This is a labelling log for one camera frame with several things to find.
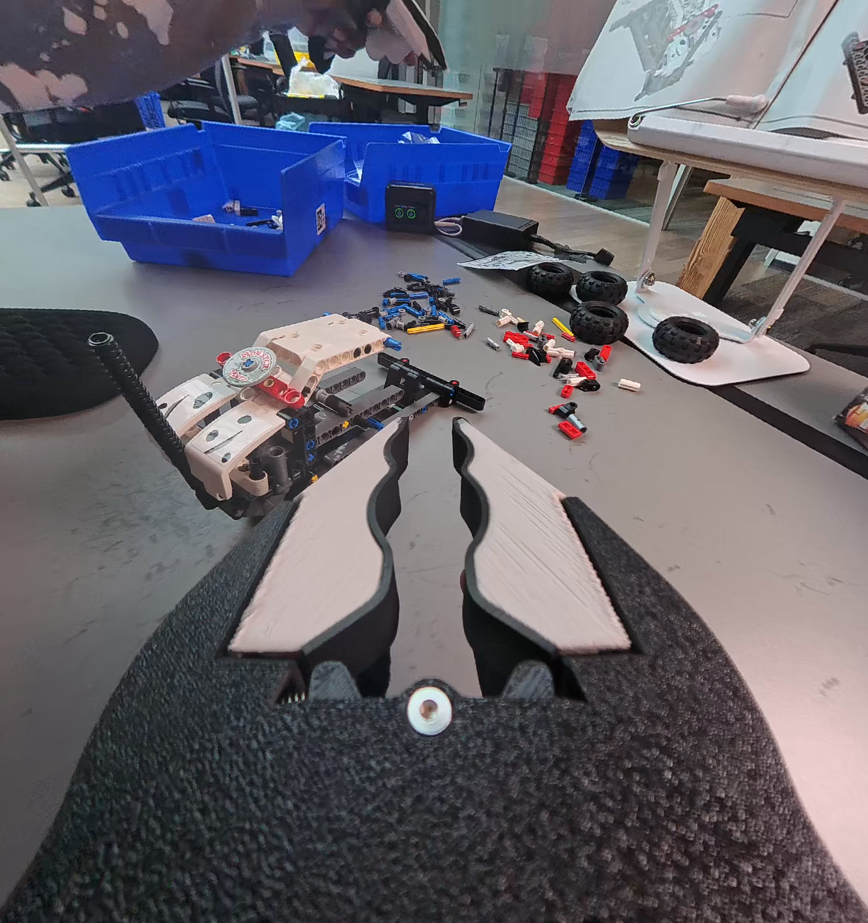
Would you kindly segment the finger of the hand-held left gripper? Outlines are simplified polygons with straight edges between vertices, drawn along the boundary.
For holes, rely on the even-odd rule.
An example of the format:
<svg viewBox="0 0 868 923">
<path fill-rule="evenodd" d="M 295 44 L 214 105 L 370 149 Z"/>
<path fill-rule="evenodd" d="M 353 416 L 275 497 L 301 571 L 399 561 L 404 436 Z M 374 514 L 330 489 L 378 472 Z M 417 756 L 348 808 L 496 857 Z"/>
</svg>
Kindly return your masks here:
<svg viewBox="0 0 868 923">
<path fill-rule="evenodd" d="M 416 1 L 389 2 L 387 17 L 419 63 L 429 70 L 449 70 L 440 37 Z"/>
</svg>

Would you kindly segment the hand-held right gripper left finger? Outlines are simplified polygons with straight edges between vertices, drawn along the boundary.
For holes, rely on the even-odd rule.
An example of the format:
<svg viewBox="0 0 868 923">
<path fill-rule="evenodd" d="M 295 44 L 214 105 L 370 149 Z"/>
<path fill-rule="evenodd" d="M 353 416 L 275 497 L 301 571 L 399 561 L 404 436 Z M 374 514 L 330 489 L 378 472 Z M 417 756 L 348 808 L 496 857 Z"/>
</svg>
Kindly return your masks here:
<svg viewBox="0 0 868 923">
<path fill-rule="evenodd" d="M 400 613 L 388 534 L 409 433 L 394 419 L 298 497 L 240 610 L 231 656 L 287 660 L 303 677 L 338 662 L 361 694 L 385 695 Z"/>
</svg>

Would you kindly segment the white black toy truck chassis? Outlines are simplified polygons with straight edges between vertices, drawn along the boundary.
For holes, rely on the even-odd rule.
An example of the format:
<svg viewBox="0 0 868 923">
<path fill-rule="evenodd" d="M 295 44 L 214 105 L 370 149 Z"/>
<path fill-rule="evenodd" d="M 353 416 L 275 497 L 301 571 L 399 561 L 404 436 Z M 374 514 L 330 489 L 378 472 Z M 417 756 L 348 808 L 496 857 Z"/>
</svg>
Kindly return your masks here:
<svg viewBox="0 0 868 923">
<path fill-rule="evenodd" d="M 295 499 L 396 418 L 486 402 L 340 314 L 265 330 L 156 399 L 112 334 L 87 343 L 198 502 L 236 521 Z"/>
</svg>

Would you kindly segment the white sticker sheet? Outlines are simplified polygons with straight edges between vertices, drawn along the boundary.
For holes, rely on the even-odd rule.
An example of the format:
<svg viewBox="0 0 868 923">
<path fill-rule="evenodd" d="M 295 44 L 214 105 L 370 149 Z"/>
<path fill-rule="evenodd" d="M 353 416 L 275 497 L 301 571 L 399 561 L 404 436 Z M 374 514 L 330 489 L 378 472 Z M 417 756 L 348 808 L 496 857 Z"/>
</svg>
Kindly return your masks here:
<svg viewBox="0 0 868 923">
<path fill-rule="evenodd" d="M 534 266 L 543 265 L 561 265 L 563 269 L 567 268 L 559 260 L 535 251 L 503 251 L 491 256 L 475 260 L 463 260 L 457 263 L 457 266 L 464 270 L 510 272 L 528 270 Z"/>
</svg>

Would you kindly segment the grey desk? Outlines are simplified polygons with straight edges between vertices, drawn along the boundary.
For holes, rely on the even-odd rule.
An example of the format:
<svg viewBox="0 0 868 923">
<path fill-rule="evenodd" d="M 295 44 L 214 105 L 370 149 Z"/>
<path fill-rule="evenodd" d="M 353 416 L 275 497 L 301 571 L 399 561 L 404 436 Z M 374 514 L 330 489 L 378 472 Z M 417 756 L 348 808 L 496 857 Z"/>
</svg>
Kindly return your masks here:
<svg viewBox="0 0 868 923">
<path fill-rule="evenodd" d="M 0 307 L 103 309 L 160 342 L 154 396 L 272 326 L 440 279 L 437 240 L 343 221 L 290 279 L 131 262 L 79 207 L 0 210 Z M 485 396 L 474 425 L 582 498 L 705 620 L 751 688 L 820 836 L 868 905 L 868 480 L 630 348 L 548 420 L 546 370 L 474 339 L 405 342 Z M 121 676 L 244 536 L 200 507 L 121 399 L 0 424 L 0 908 Z"/>
</svg>

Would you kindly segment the wooden background table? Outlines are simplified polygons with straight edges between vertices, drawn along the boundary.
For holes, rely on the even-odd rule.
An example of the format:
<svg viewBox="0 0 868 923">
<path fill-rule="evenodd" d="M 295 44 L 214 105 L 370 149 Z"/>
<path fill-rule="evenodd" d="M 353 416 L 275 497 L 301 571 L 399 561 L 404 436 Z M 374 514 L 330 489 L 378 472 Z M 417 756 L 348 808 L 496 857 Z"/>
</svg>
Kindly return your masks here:
<svg viewBox="0 0 868 923">
<path fill-rule="evenodd" d="M 474 99 L 467 90 L 377 76 L 332 74 L 330 79 L 336 90 L 319 97 L 274 91 L 272 101 L 279 116 L 295 113 L 327 121 L 384 122 L 388 112 L 397 112 L 403 104 L 413 109 L 412 124 L 432 125 L 438 121 L 433 111 L 465 107 Z"/>
</svg>

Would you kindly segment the white plastic bag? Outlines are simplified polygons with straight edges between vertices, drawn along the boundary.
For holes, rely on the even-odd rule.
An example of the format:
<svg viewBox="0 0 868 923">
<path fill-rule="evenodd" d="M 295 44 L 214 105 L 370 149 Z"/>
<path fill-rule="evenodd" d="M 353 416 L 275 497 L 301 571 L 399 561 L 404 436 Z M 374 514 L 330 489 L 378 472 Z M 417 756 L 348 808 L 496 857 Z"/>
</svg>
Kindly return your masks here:
<svg viewBox="0 0 868 923">
<path fill-rule="evenodd" d="M 341 88 L 329 73 L 320 73 L 308 60 L 299 62 L 287 78 L 286 94 L 301 99 L 339 99 Z"/>
</svg>

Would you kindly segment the shelf of coloured bins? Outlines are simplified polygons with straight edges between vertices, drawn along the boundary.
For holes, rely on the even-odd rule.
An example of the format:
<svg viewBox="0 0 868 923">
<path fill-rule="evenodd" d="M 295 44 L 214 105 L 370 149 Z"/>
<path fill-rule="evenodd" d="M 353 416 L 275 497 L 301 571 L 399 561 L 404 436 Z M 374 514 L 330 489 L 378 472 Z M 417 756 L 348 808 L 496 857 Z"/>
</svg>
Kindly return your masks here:
<svg viewBox="0 0 868 923">
<path fill-rule="evenodd" d="M 624 200 L 639 158 L 601 143 L 589 120 L 570 118 L 575 75 L 495 70 L 488 134 L 510 145 L 506 174 L 594 203 Z"/>
</svg>

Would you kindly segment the black adapter box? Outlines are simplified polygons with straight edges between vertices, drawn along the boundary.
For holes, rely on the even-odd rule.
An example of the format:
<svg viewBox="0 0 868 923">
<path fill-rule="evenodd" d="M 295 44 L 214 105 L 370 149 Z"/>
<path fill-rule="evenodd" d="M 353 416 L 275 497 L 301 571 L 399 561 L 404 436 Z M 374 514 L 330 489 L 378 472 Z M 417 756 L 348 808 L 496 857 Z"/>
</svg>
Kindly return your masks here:
<svg viewBox="0 0 868 923">
<path fill-rule="evenodd" d="M 463 216 L 462 237 L 483 247 L 525 250 L 538 236 L 539 223 L 530 218 L 479 210 Z"/>
</svg>

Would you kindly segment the pile of red white parts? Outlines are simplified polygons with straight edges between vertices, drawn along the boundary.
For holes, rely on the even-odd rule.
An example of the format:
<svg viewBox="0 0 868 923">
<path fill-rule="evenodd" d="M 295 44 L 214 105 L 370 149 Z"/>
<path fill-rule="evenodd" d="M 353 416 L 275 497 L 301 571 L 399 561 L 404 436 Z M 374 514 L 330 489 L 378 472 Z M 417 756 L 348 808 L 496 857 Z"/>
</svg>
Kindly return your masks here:
<svg viewBox="0 0 868 923">
<path fill-rule="evenodd" d="M 543 321 L 530 323 L 508 308 L 478 306 L 477 309 L 492 317 L 495 326 L 501 330 L 500 340 L 486 339 L 491 349 L 508 352 L 512 358 L 538 367 L 550 368 L 550 374 L 558 385 L 558 400 L 549 406 L 547 412 L 555 418 L 558 432 L 566 439 L 576 441 L 582 438 L 587 426 L 581 420 L 578 403 L 573 397 L 600 391 L 600 374 L 610 359 L 613 346 L 620 340 L 601 347 L 577 339 L 569 342 L 558 335 L 552 321 L 547 328 Z"/>
</svg>

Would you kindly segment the blue plastic bin with tag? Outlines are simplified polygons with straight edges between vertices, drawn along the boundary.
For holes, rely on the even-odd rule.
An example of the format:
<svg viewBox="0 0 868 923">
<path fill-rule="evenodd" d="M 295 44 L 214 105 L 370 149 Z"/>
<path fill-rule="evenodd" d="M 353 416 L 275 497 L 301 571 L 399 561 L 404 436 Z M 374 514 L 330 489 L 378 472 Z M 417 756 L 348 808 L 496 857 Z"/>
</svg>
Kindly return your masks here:
<svg viewBox="0 0 868 923">
<path fill-rule="evenodd" d="M 342 219 L 340 137 L 204 122 L 70 146 L 98 236 L 136 262 L 293 276 Z"/>
</svg>

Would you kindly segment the black toy tyre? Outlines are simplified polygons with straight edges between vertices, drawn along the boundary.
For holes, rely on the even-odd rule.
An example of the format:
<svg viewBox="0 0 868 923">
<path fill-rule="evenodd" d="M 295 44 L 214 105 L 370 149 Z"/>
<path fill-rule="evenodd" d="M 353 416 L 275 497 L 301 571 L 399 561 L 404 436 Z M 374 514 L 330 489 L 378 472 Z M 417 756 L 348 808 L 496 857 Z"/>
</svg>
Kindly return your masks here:
<svg viewBox="0 0 868 923">
<path fill-rule="evenodd" d="M 577 340 L 601 347 L 623 339 L 629 328 L 629 318 L 618 306 L 589 301 L 580 303 L 570 312 L 568 326 Z"/>
<path fill-rule="evenodd" d="M 574 284 L 573 269 L 559 262 L 536 263 L 524 276 L 526 290 L 549 301 L 568 298 Z"/>
<path fill-rule="evenodd" d="M 574 291 L 579 302 L 619 306 L 628 294 L 628 283 L 618 273 L 587 271 L 575 283 Z"/>
<path fill-rule="evenodd" d="M 717 352 L 719 340 L 716 329 L 694 317 L 668 317 L 652 333 L 654 349 L 669 361 L 682 364 L 710 359 Z"/>
</svg>

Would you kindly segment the pile of blue black pins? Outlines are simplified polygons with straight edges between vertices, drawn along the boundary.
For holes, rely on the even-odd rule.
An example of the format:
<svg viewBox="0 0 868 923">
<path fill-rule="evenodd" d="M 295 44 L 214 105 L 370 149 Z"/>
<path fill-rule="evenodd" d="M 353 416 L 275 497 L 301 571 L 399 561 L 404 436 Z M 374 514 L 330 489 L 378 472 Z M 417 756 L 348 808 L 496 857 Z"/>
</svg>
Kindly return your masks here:
<svg viewBox="0 0 868 923">
<path fill-rule="evenodd" d="M 447 328 L 439 331 L 449 333 L 456 340 L 472 336 L 474 322 L 463 317 L 463 308 L 456 300 L 461 277 L 436 280 L 420 273 L 403 272 L 399 279 L 401 283 L 385 290 L 376 305 L 347 311 L 343 317 L 370 325 L 387 335 L 406 334 L 405 330 L 411 326 L 442 322 Z"/>
</svg>

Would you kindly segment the white book stand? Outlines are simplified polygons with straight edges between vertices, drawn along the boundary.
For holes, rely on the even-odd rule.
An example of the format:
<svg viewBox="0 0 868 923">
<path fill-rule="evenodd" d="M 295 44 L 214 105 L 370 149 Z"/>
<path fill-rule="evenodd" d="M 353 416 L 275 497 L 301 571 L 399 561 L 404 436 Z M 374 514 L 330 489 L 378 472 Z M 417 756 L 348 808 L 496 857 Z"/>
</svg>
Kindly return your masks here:
<svg viewBox="0 0 868 923">
<path fill-rule="evenodd" d="M 662 154 L 643 260 L 622 304 L 629 318 L 627 339 L 678 379 L 699 386 L 719 387 L 803 374 L 809 371 L 809 360 L 767 334 L 782 316 L 845 205 L 868 198 L 868 141 L 764 132 L 669 114 L 675 109 L 677 106 L 646 109 L 633 114 L 627 123 L 631 143 L 655 148 Z M 765 316 L 748 326 L 680 287 L 658 281 L 654 273 L 678 165 L 695 160 L 714 171 L 721 169 L 752 178 L 764 175 L 772 182 L 801 181 L 806 188 L 825 187 L 832 200 L 830 212 L 774 304 Z M 696 364 L 675 363 L 662 357 L 654 349 L 652 333 L 658 323 L 673 316 L 694 317 L 716 329 L 720 337 L 717 352 Z"/>
</svg>

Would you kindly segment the black office chair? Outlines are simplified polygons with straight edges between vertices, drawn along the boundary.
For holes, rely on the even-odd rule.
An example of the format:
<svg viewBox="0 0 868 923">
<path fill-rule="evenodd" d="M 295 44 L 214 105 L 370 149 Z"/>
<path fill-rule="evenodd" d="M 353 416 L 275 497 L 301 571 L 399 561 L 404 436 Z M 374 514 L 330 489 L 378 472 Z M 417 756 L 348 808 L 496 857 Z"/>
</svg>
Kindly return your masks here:
<svg viewBox="0 0 868 923">
<path fill-rule="evenodd" d="M 0 179 L 9 181 L 9 170 L 14 166 L 30 187 L 25 205 L 28 208 L 47 207 L 49 205 L 46 193 L 60 191 L 70 200 L 76 200 L 78 193 L 75 188 L 69 162 L 66 157 L 66 147 L 47 144 L 30 144 L 18 137 L 12 129 L 8 118 L 0 114 L 0 133 L 8 148 L 7 153 L 0 160 Z M 28 158 L 39 161 L 42 165 L 53 167 L 58 176 L 44 185 L 38 183 Z"/>
</svg>

